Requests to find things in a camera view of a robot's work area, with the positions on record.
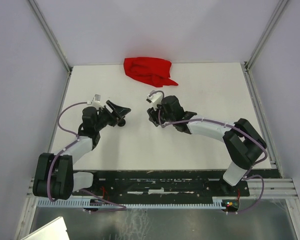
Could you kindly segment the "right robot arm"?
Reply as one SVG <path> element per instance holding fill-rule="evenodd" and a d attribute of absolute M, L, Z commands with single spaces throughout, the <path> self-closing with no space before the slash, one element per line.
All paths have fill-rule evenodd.
<path fill-rule="evenodd" d="M 149 121 L 156 127 L 173 126 L 181 133 L 201 135 L 225 144 L 231 163 L 219 189 L 226 196 L 236 192 L 238 183 L 268 157 L 266 142 L 245 118 L 235 122 L 206 118 L 184 110 L 175 95 L 165 96 L 159 90 L 149 93 L 146 100 L 152 105 L 147 110 Z"/>

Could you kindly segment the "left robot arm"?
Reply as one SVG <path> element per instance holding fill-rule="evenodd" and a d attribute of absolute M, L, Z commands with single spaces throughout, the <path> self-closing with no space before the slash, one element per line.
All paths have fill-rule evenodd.
<path fill-rule="evenodd" d="M 82 110 L 78 131 L 68 131 L 74 135 L 74 140 L 55 153 L 44 152 L 38 157 L 32 187 L 34 196 L 55 202 L 67 200 L 73 192 L 81 189 L 89 195 L 100 191 L 101 183 L 94 179 L 94 175 L 85 171 L 74 172 L 74 164 L 96 148 L 102 129 L 107 126 L 123 127 L 131 109 L 109 100 L 104 106 L 98 100 L 83 104 L 86 107 Z"/>

